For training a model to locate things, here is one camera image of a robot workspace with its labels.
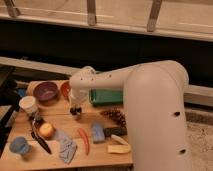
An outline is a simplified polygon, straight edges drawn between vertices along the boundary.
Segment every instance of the pinecone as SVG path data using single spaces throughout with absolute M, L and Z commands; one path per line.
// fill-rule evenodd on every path
M 126 127 L 126 120 L 124 114 L 117 108 L 107 109 L 100 112 L 101 115 L 108 116 L 116 124 Z

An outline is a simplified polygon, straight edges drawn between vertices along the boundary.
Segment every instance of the cloth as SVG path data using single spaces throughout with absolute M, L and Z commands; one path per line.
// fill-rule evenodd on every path
M 53 139 L 60 143 L 59 158 L 69 164 L 75 155 L 77 144 L 59 129 L 56 129 Z

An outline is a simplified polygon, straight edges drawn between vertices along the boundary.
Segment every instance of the purple bowl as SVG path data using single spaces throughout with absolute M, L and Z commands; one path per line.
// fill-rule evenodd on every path
M 58 86 L 54 82 L 46 81 L 37 85 L 33 91 L 33 95 L 40 102 L 46 102 L 58 94 Z

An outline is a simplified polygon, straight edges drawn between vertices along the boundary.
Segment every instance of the orange carrot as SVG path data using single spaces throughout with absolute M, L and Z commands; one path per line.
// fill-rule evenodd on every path
M 82 128 L 78 128 L 78 133 L 79 133 L 80 137 L 84 141 L 86 155 L 88 155 L 89 154 L 89 140 L 88 140 L 88 136 L 87 136 L 86 132 Z

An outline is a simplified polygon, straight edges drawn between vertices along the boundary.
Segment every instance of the white cup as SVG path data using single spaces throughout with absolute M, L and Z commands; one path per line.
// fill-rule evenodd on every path
M 19 106 L 22 108 L 30 117 L 38 113 L 38 106 L 36 98 L 33 96 L 25 96 L 19 101 Z

